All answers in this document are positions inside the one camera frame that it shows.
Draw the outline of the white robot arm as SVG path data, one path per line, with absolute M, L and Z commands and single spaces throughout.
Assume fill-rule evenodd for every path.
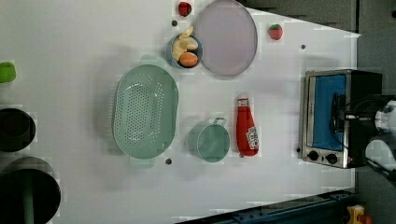
M 338 117 L 349 123 L 344 147 L 351 163 L 365 165 L 395 184 L 395 96 L 372 95 L 347 103 Z

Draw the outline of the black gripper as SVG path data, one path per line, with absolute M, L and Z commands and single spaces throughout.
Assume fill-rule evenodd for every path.
M 373 135 L 388 133 L 384 117 L 388 102 L 386 96 L 369 96 L 346 103 L 343 107 L 343 120 L 356 120 Z

